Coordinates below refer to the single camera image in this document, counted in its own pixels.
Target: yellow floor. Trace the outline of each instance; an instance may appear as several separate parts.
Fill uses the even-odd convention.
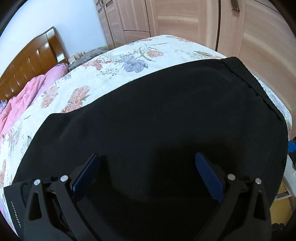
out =
[[[284,185],[281,184],[278,193],[283,193],[285,191],[286,189],[284,188]],[[292,210],[291,210],[289,198],[274,201],[270,207],[270,214],[271,214],[271,223],[283,223],[286,225],[292,216]]]

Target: blue gripper pad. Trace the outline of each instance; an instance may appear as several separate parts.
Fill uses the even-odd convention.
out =
[[[211,197],[221,203],[224,199],[224,186],[201,153],[195,154],[195,166],[202,177]]]
[[[93,154],[82,166],[78,166],[71,174],[72,182],[72,200],[77,202],[83,199],[86,191],[90,187],[93,179],[97,175],[101,165],[101,159],[98,154]]]

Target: bed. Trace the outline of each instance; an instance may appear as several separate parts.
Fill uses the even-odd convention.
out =
[[[130,81],[164,68],[196,60],[221,58],[225,56],[200,44],[162,35],[99,55],[55,81],[0,139],[0,210],[12,229],[14,227],[3,187],[11,185],[31,140],[50,114],[79,109]],[[0,78],[0,99],[9,100],[31,78],[46,73],[58,63],[67,63],[67,58],[52,27],[33,39],[9,65]],[[290,138],[291,114],[273,91],[257,80],[285,117],[287,138]]]

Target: pink pillow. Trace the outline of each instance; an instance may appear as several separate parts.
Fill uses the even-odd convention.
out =
[[[68,73],[68,64],[61,63],[51,68],[46,74],[46,79],[39,89],[36,97],[32,103],[40,96],[44,91],[48,90],[58,79],[64,77]]]

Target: pink blanket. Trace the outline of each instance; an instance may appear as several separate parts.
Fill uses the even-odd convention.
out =
[[[45,75],[34,77],[16,97],[9,100],[6,108],[0,114],[0,138],[9,132],[21,114],[28,108],[45,78]]]

